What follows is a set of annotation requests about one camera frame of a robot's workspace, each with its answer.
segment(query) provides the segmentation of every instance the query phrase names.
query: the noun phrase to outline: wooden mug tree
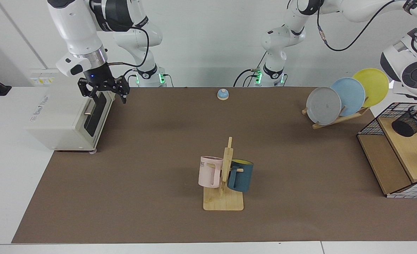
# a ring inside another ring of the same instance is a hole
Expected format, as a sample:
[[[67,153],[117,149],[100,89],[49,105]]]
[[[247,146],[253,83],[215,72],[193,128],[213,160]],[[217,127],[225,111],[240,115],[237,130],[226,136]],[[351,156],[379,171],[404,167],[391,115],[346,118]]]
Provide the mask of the wooden mug tree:
[[[244,209],[243,193],[228,188],[233,154],[232,137],[229,137],[228,146],[224,148],[221,183],[218,188],[204,187],[204,210],[206,211],[241,211]]]

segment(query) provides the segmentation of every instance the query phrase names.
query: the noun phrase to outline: wire mesh basket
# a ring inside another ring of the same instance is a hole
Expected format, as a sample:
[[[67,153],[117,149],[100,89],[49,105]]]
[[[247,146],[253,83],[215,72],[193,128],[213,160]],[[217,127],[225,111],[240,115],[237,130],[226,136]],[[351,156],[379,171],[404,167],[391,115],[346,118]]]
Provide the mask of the wire mesh basket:
[[[399,135],[411,137],[417,133],[417,111],[410,107],[402,116],[392,123],[392,128]]]

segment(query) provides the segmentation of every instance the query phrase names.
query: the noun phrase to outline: brown table mat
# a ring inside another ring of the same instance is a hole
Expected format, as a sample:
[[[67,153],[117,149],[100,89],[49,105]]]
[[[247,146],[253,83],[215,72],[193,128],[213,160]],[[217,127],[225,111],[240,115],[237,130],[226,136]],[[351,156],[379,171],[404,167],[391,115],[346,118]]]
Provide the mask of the brown table mat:
[[[313,88],[135,88],[95,155],[55,152],[13,243],[417,241],[417,199],[385,198],[356,138],[312,130]],[[207,212],[199,157],[254,162],[242,212]]]

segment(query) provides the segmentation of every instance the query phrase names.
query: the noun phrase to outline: blue mug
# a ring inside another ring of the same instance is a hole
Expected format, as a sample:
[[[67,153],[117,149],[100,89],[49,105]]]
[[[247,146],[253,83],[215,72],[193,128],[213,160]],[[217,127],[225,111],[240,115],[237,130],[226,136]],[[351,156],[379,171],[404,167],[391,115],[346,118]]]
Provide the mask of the blue mug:
[[[252,166],[250,161],[233,159],[231,164],[231,174],[229,176],[228,187],[234,191],[247,192],[252,177]]]

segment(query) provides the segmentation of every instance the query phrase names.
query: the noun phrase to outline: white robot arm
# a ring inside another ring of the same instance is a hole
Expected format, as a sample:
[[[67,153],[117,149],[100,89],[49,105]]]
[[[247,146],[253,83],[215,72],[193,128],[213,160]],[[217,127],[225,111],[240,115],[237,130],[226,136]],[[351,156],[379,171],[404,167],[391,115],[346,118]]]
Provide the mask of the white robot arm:
[[[284,16],[283,27],[271,29],[262,37],[262,46],[268,58],[261,67],[259,86],[275,86],[281,81],[286,61],[284,48],[296,45],[305,36],[304,26],[309,16],[342,13],[349,21],[363,22],[393,10],[405,10],[417,17],[417,0],[291,0]],[[320,35],[326,41],[323,30]],[[381,55],[381,66],[394,80],[402,81],[407,90],[417,95],[417,28],[389,46]]]
[[[112,91],[125,103],[130,88],[124,76],[114,78],[97,31],[114,32],[116,43],[133,56],[142,86],[165,85],[163,69],[149,47],[162,42],[161,31],[149,22],[140,0],[47,0],[49,12],[65,40],[68,53],[57,62],[67,76],[83,72],[78,86],[83,96]],[[93,89],[89,91],[86,84]]]

